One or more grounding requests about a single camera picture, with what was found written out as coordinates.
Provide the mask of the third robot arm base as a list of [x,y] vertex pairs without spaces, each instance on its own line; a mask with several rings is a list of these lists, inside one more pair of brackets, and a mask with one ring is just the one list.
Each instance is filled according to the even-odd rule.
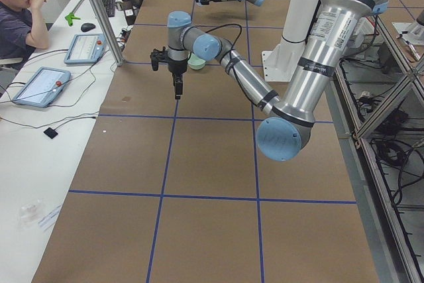
[[392,23],[397,39],[409,50],[413,60],[418,62],[423,54],[423,11],[412,23]]

